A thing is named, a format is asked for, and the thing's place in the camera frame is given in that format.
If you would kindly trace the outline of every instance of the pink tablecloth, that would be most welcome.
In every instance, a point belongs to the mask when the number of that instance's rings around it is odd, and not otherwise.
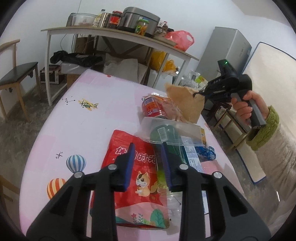
[[[49,201],[48,183],[55,178],[68,180],[73,174],[66,165],[67,158],[81,155],[86,162],[85,174],[100,170],[113,130],[134,134],[140,125],[141,97],[152,92],[165,95],[93,70],[78,78],[51,112],[28,157],[20,192],[24,234]],[[207,143],[215,149],[218,169],[243,193],[230,161],[204,119],[200,117],[197,124],[205,129]],[[162,241],[178,240],[179,233],[173,225],[165,230],[118,227],[118,236],[119,240]]]

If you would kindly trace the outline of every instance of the hot air balloon print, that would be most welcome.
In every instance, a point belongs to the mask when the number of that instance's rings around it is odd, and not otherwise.
[[[82,172],[86,166],[86,161],[81,155],[72,155],[68,157],[66,164],[71,172]]]
[[[52,199],[52,197],[58,192],[58,190],[61,189],[61,187],[66,183],[65,179],[63,178],[55,178],[52,179],[47,184],[47,195],[49,199]]]

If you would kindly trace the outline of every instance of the hand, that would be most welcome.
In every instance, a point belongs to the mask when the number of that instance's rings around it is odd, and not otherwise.
[[[254,91],[248,91],[243,97],[243,100],[250,100],[250,99],[255,100],[259,110],[262,113],[264,120],[266,120],[266,118],[269,115],[269,109],[265,104],[263,98],[259,94],[255,93]],[[237,115],[241,118],[241,120],[244,121],[246,124],[249,124],[247,123],[247,119],[251,117],[253,108],[248,106],[247,102],[245,101],[237,102],[236,98],[232,98],[231,103],[233,108],[237,111]]]

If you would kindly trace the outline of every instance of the black plastic bag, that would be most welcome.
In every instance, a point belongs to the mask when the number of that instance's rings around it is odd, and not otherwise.
[[[50,58],[50,62],[56,64],[59,61],[78,64],[82,67],[92,67],[103,60],[100,56],[85,55],[81,53],[67,53],[66,51],[57,51]]]

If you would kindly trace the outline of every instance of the table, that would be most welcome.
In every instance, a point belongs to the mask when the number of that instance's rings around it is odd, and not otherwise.
[[[28,157],[20,191],[20,225],[24,234],[49,201],[47,184],[54,178],[71,177],[67,158],[79,154],[86,160],[85,174],[99,171],[113,131],[134,134],[140,126],[141,98],[152,92],[155,89],[90,69],[77,79],[44,123]],[[98,103],[97,108],[91,111],[83,108],[79,103],[83,99]],[[215,149],[219,170],[243,193],[230,161],[202,117],[198,124],[205,129],[207,142]],[[206,224],[209,228],[208,215]],[[178,231],[173,225],[164,230],[118,226],[119,241],[177,241]]]
[[[48,104],[51,106],[54,99],[62,92],[62,90],[67,86],[67,84],[63,85],[62,88],[57,91],[53,96],[51,96],[50,88],[49,88],[49,48],[50,48],[50,40],[51,36],[55,34],[87,34],[87,35],[99,35],[103,37],[111,37],[116,39],[122,39],[130,42],[134,42],[137,44],[142,44],[154,49],[158,49],[160,51],[166,52],[166,56],[164,58],[164,61],[159,69],[159,72],[157,74],[157,77],[155,79],[155,82],[153,84],[153,87],[156,86],[162,70],[165,66],[165,63],[168,59],[169,54],[172,54],[180,59],[183,59],[183,64],[181,66],[181,69],[179,70],[178,77],[176,78],[174,84],[178,85],[181,77],[184,75],[186,68],[188,67],[188,64],[191,59],[199,61],[198,58],[182,51],[179,49],[176,49],[166,43],[160,42],[158,40],[148,38],[145,36],[141,36],[138,34],[121,31],[117,29],[110,29],[110,28],[94,28],[94,27],[83,27],[83,26],[72,26],[72,27],[59,27],[59,28],[48,28],[43,29],[41,31],[47,31],[47,46],[45,50],[45,83],[46,83],[46,92],[47,92],[47,99]]]

